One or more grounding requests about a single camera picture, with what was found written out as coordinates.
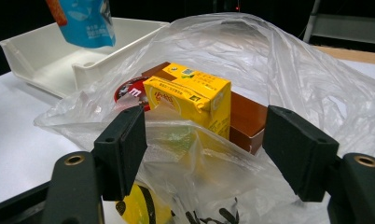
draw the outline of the yellow cardboard box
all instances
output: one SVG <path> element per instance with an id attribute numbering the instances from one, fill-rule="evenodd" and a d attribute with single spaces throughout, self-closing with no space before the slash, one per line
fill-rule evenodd
<path id="1" fill-rule="evenodd" d="M 229 139 L 230 81 L 171 63 L 146 80 L 144 87 L 150 108 L 163 99 L 183 118 Z"/>

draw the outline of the blue package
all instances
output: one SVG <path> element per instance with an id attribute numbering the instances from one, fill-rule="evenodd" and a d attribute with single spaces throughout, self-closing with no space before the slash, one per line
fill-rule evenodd
<path id="1" fill-rule="evenodd" d="M 46 0 L 68 43 L 83 48 L 115 45 L 108 0 Z"/>

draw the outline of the clear plastic bag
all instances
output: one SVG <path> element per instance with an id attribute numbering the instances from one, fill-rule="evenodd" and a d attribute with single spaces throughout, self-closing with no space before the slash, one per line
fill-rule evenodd
<path id="1" fill-rule="evenodd" d="M 173 22 L 101 81 L 40 115 L 35 125 L 91 150 L 118 111 L 113 100 L 118 86 L 164 62 L 227 78 L 249 99 L 294 110 L 339 141 L 340 156 L 375 152 L 375 80 L 241 13 Z M 220 208 L 234 218 L 238 211 L 239 223 L 328 223 L 326 200 L 300 202 L 263 151 L 252 157 L 192 122 L 157 110 L 146 114 L 149 147 L 137 180 L 170 204 L 177 223 L 189 223 L 188 216 L 225 223 Z"/>

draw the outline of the white table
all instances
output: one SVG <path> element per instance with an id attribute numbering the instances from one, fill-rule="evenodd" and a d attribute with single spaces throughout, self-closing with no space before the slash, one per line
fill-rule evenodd
<path id="1" fill-rule="evenodd" d="M 375 64 L 345 62 L 375 77 Z M 59 100 L 10 72 L 0 76 L 0 202 L 49 181 L 55 161 L 79 150 L 63 136 L 33 125 Z M 104 203 L 104 210 L 107 223 L 123 223 L 115 203 Z"/>

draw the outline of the white plastic tray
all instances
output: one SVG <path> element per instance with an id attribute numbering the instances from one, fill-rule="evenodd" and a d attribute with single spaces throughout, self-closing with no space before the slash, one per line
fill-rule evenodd
<path id="1" fill-rule="evenodd" d="M 56 23 L 0 42 L 17 77 L 65 97 L 99 80 L 167 22 L 113 18 L 114 47 L 83 49 L 67 43 Z"/>

